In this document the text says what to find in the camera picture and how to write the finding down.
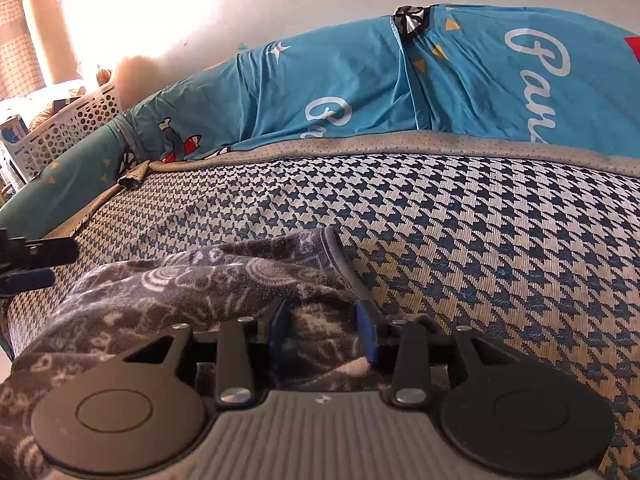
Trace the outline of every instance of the curtain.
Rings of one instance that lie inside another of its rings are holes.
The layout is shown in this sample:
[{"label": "curtain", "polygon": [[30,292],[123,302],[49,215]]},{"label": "curtain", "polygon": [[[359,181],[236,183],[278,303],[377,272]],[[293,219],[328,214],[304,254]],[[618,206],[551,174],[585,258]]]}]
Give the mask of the curtain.
[{"label": "curtain", "polygon": [[44,87],[22,0],[0,0],[0,100]]}]

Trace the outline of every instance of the laundry basket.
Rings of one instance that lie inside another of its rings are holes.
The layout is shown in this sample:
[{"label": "laundry basket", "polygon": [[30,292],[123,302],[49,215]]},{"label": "laundry basket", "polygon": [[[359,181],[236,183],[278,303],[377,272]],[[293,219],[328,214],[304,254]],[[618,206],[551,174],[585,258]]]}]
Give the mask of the laundry basket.
[{"label": "laundry basket", "polygon": [[64,107],[23,139],[0,136],[9,158],[25,182],[32,180],[74,144],[122,111],[114,78]]}]

